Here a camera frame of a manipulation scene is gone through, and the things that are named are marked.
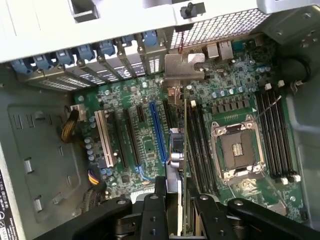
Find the wire bundle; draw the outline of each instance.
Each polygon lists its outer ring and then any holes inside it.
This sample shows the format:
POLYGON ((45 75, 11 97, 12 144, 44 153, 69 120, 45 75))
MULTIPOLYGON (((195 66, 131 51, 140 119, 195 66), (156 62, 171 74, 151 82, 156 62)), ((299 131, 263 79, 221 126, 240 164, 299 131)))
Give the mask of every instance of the wire bundle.
POLYGON ((73 136, 74 136, 73 134, 76 128, 78 118, 79 118, 79 111, 76 109, 73 109, 65 125, 62 128, 61 139, 64 143, 68 144, 72 142, 73 136))
POLYGON ((88 178, 89 181, 92 185, 98 185, 99 184, 99 180, 98 178, 94 175, 94 173, 92 172, 92 170, 88 170, 88 178))

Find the motherboard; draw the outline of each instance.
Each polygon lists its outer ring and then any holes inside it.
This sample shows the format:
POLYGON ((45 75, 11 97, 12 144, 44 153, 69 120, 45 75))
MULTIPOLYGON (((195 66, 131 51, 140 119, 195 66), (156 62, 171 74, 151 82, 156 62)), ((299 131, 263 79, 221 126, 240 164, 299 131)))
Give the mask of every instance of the motherboard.
POLYGON ((78 91, 90 182, 105 181, 109 199, 134 202, 154 192, 155 177, 165 175, 171 129, 183 128, 187 99, 187 169, 198 190, 223 204, 245 198, 305 221, 276 47, 269 39, 259 46, 247 39, 232 49, 232 60, 208 58, 206 80, 181 89, 163 87, 160 73, 78 91))

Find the ventilation grille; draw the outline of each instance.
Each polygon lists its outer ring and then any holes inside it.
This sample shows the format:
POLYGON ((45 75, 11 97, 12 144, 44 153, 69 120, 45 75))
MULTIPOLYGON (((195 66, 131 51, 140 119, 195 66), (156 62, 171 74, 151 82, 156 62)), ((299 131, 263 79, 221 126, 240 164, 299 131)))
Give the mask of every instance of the ventilation grille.
MULTIPOLYGON (((260 12, 258 9, 251 9, 196 22, 191 30, 183 33, 183 46, 189 47, 219 39, 248 34, 268 16, 269 15, 260 12)), ((181 39, 182 32, 174 32, 171 49, 178 48, 181 39)))

